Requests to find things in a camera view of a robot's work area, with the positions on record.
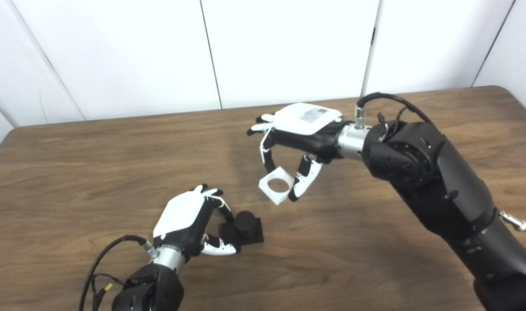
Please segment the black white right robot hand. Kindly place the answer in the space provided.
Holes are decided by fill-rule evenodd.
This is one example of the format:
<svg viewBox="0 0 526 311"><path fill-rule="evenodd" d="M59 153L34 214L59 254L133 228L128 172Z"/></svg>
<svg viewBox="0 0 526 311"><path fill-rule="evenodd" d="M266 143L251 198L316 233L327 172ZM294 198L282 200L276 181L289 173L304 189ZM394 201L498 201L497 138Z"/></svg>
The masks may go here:
<svg viewBox="0 0 526 311"><path fill-rule="evenodd" d="M323 165L341 159L337 138L340 131L352 124L335 109L299 102L273 114L263 114L246 132L261 133L259 151L268 173L275 171L271 149L280 145L304 152L289 189L288 199L296 202L314 182Z"/></svg>

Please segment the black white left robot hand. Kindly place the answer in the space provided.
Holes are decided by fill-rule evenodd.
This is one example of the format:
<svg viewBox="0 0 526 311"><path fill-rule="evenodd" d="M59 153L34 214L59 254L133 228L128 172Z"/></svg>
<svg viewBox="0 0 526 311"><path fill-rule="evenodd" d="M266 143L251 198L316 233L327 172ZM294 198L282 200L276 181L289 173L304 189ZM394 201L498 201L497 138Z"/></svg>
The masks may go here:
<svg viewBox="0 0 526 311"><path fill-rule="evenodd" d="M201 184L168 201L153 230L154 247L177 248L186 260L201 253L211 256L239 254L242 250L239 244L206 232L214 210L219 210L227 223L235 220L222 195L221 189L208 189L207 184Z"/></svg>

